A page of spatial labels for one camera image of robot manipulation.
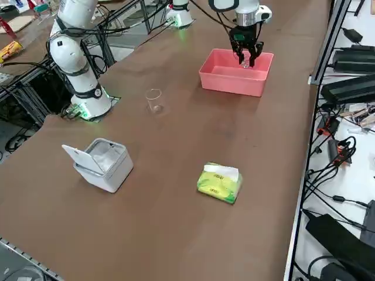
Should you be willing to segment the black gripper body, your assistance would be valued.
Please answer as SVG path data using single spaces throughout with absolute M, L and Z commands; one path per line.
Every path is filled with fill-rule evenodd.
M 257 25 L 235 26 L 229 31 L 230 42 L 233 49 L 249 49 L 253 47 L 258 39 Z

